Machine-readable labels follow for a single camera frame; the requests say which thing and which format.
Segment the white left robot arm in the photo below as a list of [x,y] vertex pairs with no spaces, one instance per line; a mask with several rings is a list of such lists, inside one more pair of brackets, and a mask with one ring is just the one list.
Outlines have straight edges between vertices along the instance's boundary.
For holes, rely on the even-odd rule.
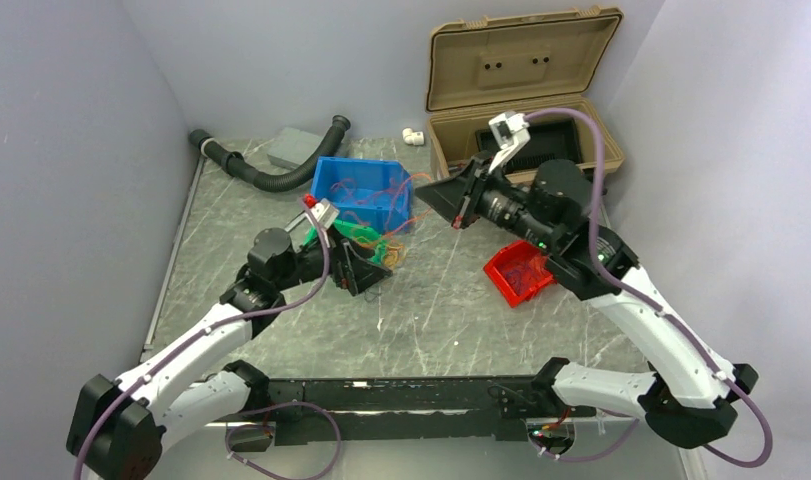
[[336,227],[300,248],[284,229],[261,231],[235,282],[199,322],[134,369],[84,384],[66,440],[76,458],[74,478],[91,472],[143,479],[166,450],[205,424],[234,414],[260,417],[272,403],[266,374],[245,361],[227,364],[209,380],[205,371],[311,298],[289,304],[284,291],[311,283],[318,292],[332,280],[358,296],[390,277],[374,255],[373,247]]

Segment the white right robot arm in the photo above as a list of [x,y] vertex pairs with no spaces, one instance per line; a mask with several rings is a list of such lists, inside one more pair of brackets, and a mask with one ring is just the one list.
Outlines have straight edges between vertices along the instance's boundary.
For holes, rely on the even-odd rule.
[[668,321],[664,300],[615,232],[601,228],[589,239],[593,186],[575,163],[547,161],[529,185],[489,163],[478,154],[458,174],[418,187],[416,197],[456,228],[483,219],[537,248],[556,282],[617,325],[651,365],[633,374],[554,357],[533,380],[536,409],[555,415],[585,406],[632,416],[685,449],[726,436],[734,402],[757,382],[755,369],[721,358],[688,339],[682,322]]

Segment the white pipe elbow fitting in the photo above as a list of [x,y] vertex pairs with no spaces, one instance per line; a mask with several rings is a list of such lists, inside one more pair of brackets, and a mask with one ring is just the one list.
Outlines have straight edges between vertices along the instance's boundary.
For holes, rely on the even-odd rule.
[[412,128],[404,128],[401,135],[402,140],[406,145],[423,146],[425,144],[425,136],[423,131],[413,130]]

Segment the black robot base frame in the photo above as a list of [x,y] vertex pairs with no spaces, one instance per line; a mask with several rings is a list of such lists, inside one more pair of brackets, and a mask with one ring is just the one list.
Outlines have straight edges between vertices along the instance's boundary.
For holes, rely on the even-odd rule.
[[526,428],[595,415],[591,407],[549,399],[532,375],[277,379],[242,360],[223,370],[252,388],[226,420],[266,425],[276,446],[336,439],[523,441]]

